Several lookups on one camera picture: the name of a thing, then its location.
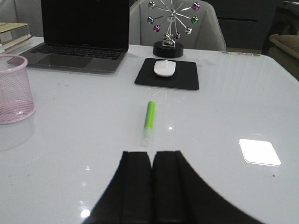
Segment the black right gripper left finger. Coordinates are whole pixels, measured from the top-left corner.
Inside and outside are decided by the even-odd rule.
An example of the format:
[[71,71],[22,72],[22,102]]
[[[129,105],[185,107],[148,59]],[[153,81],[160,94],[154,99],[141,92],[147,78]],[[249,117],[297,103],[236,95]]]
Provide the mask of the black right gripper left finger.
[[123,152],[119,166],[88,217],[89,224],[150,224],[151,164],[146,152]]

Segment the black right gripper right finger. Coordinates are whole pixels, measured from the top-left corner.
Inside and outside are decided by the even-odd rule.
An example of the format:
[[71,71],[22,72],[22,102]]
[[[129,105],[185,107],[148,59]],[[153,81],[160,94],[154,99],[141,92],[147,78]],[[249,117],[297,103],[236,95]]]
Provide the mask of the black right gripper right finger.
[[258,224],[213,190],[180,151],[157,152],[153,163],[156,224]]

